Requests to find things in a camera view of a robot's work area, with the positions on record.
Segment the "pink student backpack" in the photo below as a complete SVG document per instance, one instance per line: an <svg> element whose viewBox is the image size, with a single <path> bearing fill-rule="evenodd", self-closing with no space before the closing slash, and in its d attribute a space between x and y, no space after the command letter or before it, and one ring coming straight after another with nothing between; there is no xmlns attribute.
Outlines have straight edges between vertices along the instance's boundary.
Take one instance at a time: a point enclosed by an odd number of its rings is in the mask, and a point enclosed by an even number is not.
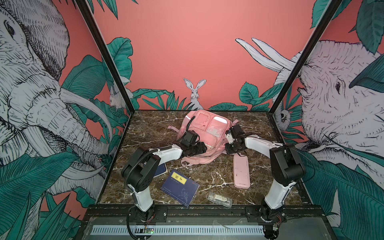
<svg viewBox="0 0 384 240"><path fill-rule="evenodd" d="M230 127L235 126L239 121L231 121L225 117L205 110L190 111L182 122L182 126L177 129L168 126L168 129L178 133L180 139L186 130L197 133L200 141L205 143L207 151L204 154L193 157L184 157L181 164L190 167L199 164L208 164L214 161L220 154L226 153L225 144L228 143L226 132Z"/></svg>

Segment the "dark blue book yellow label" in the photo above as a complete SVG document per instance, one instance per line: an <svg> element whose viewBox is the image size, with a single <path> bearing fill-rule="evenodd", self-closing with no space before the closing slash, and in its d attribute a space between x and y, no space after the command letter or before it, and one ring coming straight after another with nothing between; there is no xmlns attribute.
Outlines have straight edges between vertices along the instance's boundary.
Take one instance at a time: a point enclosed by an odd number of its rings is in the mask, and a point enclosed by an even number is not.
<svg viewBox="0 0 384 240"><path fill-rule="evenodd" d="M161 190L185 207L189 207L196 195L199 184L184 176L176 170L172 170L165 180Z"/></svg>

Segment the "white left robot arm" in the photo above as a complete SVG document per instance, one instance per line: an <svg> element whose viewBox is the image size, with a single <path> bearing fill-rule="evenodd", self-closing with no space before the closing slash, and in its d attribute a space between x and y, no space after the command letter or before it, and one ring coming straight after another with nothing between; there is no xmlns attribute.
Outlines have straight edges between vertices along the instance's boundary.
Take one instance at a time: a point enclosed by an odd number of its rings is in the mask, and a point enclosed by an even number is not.
<svg viewBox="0 0 384 240"><path fill-rule="evenodd" d="M198 142L189 147L182 144L154 149L139 147L121 171L125 187L133 194L135 206L145 213L154 204L149 185L159 165L183 157L204 154L206 151L207 146L203 142Z"/></svg>

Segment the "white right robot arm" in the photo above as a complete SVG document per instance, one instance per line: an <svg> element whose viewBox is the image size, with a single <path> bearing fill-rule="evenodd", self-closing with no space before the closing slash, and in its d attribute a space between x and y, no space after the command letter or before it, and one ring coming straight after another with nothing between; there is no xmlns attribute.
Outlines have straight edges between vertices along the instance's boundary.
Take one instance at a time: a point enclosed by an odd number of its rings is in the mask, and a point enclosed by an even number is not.
<svg viewBox="0 0 384 240"><path fill-rule="evenodd" d="M250 149L270 159L274 180L264 201L270 210L280 209L292 187L306 174L296 146L271 142L257 135L241 134L235 137L227 133L226 138L226 151L229 154Z"/></svg>

